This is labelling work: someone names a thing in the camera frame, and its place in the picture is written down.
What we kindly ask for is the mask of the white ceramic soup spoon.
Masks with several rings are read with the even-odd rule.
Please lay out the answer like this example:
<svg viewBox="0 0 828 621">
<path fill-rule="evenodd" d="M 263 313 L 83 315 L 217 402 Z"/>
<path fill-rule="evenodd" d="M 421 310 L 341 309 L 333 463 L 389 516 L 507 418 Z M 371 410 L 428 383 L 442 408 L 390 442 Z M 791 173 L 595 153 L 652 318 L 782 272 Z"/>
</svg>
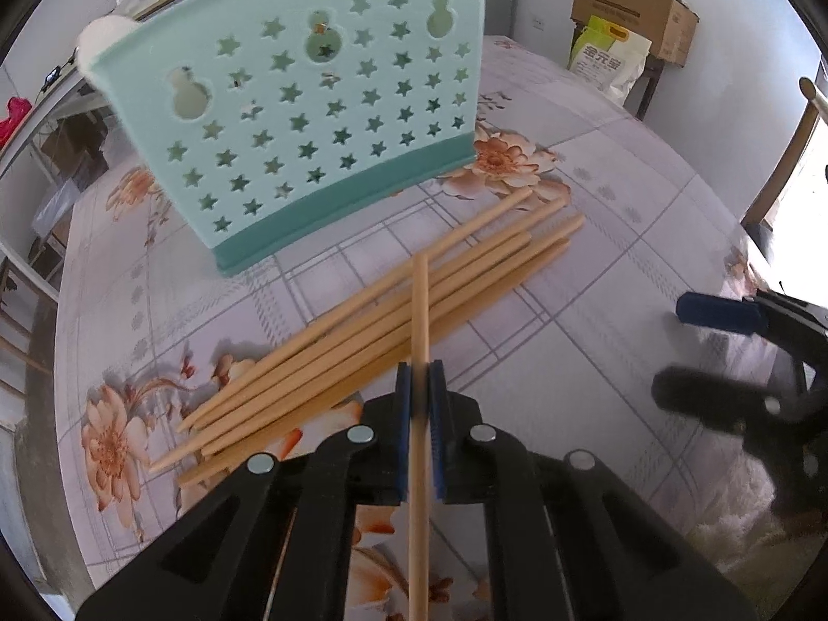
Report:
<svg viewBox="0 0 828 621">
<path fill-rule="evenodd" d="M 75 62 L 80 74 L 94 87 L 98 87 L 97 75 L 93 69 L 97 57 L 116 42 L 132 34 L 140 27 L 133 18 L 108 14 L 95 18 L 80 32 L 76 43 Z"/>
</svg>

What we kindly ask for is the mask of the wooden chair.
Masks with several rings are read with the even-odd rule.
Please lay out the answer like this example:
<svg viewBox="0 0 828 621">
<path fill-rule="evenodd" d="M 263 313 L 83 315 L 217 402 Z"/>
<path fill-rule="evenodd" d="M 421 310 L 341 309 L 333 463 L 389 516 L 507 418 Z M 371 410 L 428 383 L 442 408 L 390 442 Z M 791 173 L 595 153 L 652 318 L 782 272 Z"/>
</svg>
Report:
<svg viewBox="0 0 828 621">
<path fill-rule="evenodd" d="M 763 253 L 769 249 L 773 234 L 766 216 L 779 200 L 797 164 L 802 160 L 818 122 L 826 121 L 826 75 L 821 75 L 817 80 L 802 77 L 799 80 L 799 90 L 806 100 L 802 118 L 794 129 L 792 139 L 783 150 L 776 167 L 773 168 L 771 176 L 767 178 L 741 220 L 741 226 Z"/>
</svg>

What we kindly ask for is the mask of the floral tablecloth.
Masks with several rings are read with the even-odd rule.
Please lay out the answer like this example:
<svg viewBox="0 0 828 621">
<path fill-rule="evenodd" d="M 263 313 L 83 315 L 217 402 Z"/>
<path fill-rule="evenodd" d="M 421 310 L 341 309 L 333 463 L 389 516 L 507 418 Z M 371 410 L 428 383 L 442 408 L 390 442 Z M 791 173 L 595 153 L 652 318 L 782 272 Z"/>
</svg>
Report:
<svg viewBox="0 0 828 621">
<path fill-rule="evenodd" d="M 757 254 L 703 178 L 650 129 L 505 39 L 484 52 L 483 160 L 337 221 L 233 277 L 161 195 L 128 140 L 77 203 L 57 311 L 56 436 L 71 525 L 102 585 L 199 498 L 144 466 L 184 413 L 497 199 L 518 175 L 566 184 L 570 249 L 435 345 L 449 384 L 540 453 L 595 451 L 772 614 L 820 548 L 771 513 L 734 437 L 660 411 L 668 364 L 765 381 L 775 352 L 675 320 L 686 290 L 747 293 Z"/>
</svg>

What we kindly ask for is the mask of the yellow green rice bag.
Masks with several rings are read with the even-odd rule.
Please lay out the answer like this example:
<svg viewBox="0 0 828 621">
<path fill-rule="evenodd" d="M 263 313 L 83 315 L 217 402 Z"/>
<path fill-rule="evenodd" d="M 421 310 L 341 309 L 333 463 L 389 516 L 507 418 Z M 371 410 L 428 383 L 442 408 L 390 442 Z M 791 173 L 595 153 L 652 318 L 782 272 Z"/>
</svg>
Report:
<svg viewBox="0 0 828 621">
<path fill-rule="evenodd" d="M 568 70 L 621 107 L 643 74 L 650 48 L 650 39 L 591 16 L 572 45 Z"/>
</svg>

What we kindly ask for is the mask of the cardboard box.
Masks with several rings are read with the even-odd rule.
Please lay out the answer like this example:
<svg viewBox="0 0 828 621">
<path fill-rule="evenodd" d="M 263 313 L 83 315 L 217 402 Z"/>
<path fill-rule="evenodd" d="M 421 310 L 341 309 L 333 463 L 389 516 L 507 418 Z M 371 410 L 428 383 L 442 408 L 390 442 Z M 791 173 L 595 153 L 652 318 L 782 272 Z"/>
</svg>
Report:
<svg viewBox="0 0 828 621">
<path fill-rule="evenodd" d="M 572 0 L 574 23 L 587 24 L 592 16 L 647 38 L 651 55 L 681 67 L 688 61 L 699 24 L 698 14 L 681 0 Z"/>
</svg>

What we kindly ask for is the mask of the mint green utensil caddy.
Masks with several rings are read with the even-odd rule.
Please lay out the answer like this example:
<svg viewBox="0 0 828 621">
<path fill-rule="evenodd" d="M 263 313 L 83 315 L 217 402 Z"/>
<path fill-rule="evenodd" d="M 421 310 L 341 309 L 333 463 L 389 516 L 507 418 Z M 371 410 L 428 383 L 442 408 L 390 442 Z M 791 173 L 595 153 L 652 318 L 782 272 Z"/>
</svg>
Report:
<svg viewBox="0 0 828 621">
<path fill-rule="evenodd" d="M 95 87 L 224 273 L 475 158 L 485 0 L 185 0 Z"/>
</svg>

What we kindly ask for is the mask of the white shelf table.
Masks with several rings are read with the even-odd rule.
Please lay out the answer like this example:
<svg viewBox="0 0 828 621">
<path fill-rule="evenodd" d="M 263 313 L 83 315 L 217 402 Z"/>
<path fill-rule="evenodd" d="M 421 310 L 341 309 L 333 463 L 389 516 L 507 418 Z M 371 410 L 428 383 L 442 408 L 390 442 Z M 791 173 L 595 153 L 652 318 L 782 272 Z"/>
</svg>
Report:
<svg viewBox="0 0 828 621">
<path fill-rule="evenodd" d="M 6 174 L 21 153 L 28 153 L 46 180 L 56 185 L 57 167 L 45 160 L 35 144 L 38 133 L 51 122 L 108 107 L 104 95 L 85 80 L 73 63 L 62 66 L 61 73 L 52 71 L 52 75 L 55 80 L 38 94 L 31 111 L 25 115 L 2 148 L 2 174 Z"/>
</svg>

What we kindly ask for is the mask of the red plastic bag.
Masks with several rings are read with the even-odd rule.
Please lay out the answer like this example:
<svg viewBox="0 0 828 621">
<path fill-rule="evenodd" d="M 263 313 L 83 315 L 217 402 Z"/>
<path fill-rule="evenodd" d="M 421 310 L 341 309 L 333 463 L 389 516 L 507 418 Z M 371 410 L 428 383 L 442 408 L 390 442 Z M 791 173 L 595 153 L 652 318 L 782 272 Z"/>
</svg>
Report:
<svg viewBox="0 0 828 621">
<path fill-rule="evenodd" d="M 0 147 L 6 146 L 18 126 L 31 112 L 32 104 L 27 98 L 11 97 L 6 104 L 7 115 L 0 121 Z"/>
</svg>

